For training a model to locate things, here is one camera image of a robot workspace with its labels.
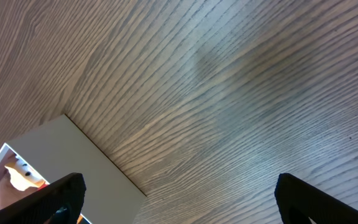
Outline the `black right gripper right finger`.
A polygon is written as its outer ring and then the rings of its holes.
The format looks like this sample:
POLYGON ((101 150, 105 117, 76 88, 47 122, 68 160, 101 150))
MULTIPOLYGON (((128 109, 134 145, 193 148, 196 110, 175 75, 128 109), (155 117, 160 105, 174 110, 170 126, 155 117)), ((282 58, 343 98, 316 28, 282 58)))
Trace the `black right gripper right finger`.
POLYGON ((274 195, 284 224, 358 224, 358 210, 289 173, 278 176, 274 195))

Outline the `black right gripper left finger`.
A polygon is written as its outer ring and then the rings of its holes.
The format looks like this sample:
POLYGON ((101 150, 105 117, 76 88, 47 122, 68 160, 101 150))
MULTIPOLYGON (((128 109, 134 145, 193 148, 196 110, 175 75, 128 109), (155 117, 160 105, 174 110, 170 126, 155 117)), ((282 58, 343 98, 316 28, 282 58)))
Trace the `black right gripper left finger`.
POLYGON ((85 201, 81 173, 71 173, 0 210, 0 224, 76 224, 85 201))

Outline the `brown plush toy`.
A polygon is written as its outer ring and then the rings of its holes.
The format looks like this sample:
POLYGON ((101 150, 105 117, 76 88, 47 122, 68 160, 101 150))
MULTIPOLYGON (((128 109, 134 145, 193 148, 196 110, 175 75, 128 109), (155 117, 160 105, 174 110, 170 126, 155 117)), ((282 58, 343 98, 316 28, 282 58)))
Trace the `brown plush toy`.
POLYGON ((29 187, 25 191, 17 190, 10 182, 10 174, 6 173, 0 180, 0 210, 36 192, 38 188, 29 187))

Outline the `white orange plush duck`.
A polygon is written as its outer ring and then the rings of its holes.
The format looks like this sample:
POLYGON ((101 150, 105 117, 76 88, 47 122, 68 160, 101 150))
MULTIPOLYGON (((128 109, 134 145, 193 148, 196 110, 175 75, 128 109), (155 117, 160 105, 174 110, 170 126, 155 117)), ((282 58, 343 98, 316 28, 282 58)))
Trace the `white orange plush duck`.
POLYGON ((45 184, 45 179, 20 157, 16 156, 14 161, 8 162, 4 167, 10 175, 11 185, 19 191, 30 187, 39 189, 45 184))

